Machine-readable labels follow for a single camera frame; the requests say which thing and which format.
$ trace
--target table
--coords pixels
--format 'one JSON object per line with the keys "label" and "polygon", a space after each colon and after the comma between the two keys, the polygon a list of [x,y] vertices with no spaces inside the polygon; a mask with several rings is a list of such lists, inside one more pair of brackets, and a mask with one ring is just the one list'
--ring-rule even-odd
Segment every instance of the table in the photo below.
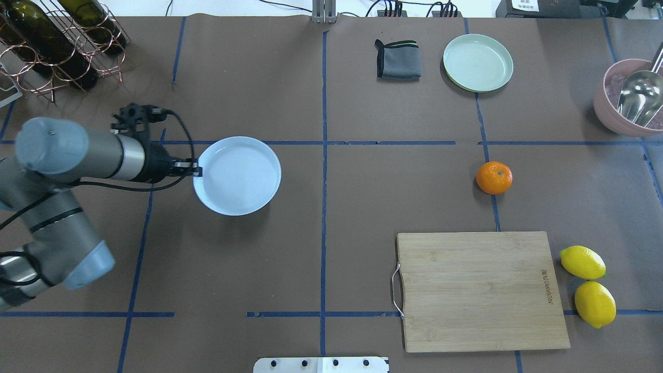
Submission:
{"label": "table", "polygon": [[[0,157],[26,119],[108,129],[130,102],[178,112],[200,154],[233,135],[280,158],[274,199],[220,216],[190,183],[153,194],[74,192],[115,269],[69,292],[55,287],[0,315],[2,372],[250,372],[260,357],[388,356],[392,372],[656,372],[663,367],[663,137],[603,127],[591,101],[616,60],[650,58],[655,21],[353,19],[305,16],[121,19],[137,69],[124,85],[58,93],[4,108]],[[456,87],[440,61],[449,41],[482,33],[511,52],[500,90]],[[419,82],[375,78],[376,38],[417,40]],[[155,139],[186,156],[175,121]],[[473,184],[486,160],[514,185],[496,198]],[[9,217],[0,212],[0,219]],[[389,277],[399,232],[544,230],[572,348],[407,354]],[[21,224],[2,250],[30,241]],[[607,264],[615,322],[574,313],[581,283],[559,251],[581,244]]]}

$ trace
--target green glass bottle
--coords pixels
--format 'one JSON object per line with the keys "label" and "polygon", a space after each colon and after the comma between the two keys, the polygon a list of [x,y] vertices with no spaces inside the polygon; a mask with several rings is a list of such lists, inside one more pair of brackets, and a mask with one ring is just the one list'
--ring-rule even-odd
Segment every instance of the green glass bottle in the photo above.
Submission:
{"label": "green glass bottle", "polygon": [[107,18],[106,11],[99,4],[97,0],[58,0],[64,10],[72,16],[74,21],[83,27],[103,27],[103,29],[90,29],[86,31],[87,36],[95,43],[103,46],[112,41],[112,35],[117,37],[117,41],[113,43],[104,53],[115,56],[122,52],[122,48],[127,46],[127,39],[122,35],[120,29]]}
{"label": "green glass bottle", "polygon": [[[25,42],[5,21],[5,18],[0,15],[0,42],[6,46],[20,45]],[[21,61],[31,64],[35,61],[36,56],[29,48],[13,48],[11,50],[16,54]],[[53,75],[53,69],[50,66],[42,65],[36,62],[32,69],[45,79],[50,79]]]}
{"label": "green glass bottle", "polygon": [[[41,60],[57,64],[66,75],[75,79],[77,84],[70,82],[72,87],[89,90],[97,84],[97,71],[37,4],[29,0],[0,0],[0,3],[11,28],[39,54]],[[55,73],[62,79],[69,79],[57,68]]]}

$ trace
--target folded gray cloth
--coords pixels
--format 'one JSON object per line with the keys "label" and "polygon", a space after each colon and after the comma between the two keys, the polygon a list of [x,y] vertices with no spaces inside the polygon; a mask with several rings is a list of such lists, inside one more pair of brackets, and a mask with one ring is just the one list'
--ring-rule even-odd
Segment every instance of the folded gray cloth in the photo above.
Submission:
{"label": "folded gray cloth", "polygon": [[383,44],[375,40],[377,53],[377,77],[395,80],[416,80],[421,77],[421,56],[414,40]]}

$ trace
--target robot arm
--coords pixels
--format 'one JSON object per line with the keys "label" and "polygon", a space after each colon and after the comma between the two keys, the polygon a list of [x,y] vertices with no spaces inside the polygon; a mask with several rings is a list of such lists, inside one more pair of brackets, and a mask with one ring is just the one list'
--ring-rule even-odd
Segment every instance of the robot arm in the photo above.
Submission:
{"label": "robot arm", "polygon": [[70,191],[80,178],[157,183],[167,176],[201,175],[193,156],[170,157],[150,141],[148,124],[165,120],[167,113],[131,104],[115,115],[115,133],[63,119],[25,122],[16,155],[0,160],[0,208],[28,208],[21,218],[34,240],[0,253],[0,312],[59,283],[79,289],[113,268],[108,247]]}

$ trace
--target lemon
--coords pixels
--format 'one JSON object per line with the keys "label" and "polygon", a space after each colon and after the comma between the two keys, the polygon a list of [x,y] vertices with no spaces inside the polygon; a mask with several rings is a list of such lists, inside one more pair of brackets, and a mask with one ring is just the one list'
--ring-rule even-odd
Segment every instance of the lemon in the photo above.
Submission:
{"label": "lemon", "polygon": [[580,317],[596,329],[615,320],[615,299],[605,286],[596,281],[586,281],[575,291],[575,308]]}
{"label": "lemon", "polygon": [[582,279],[605,276],[605,263],[594,251],[585,246],[571,246],[560,251],[562,267]]}

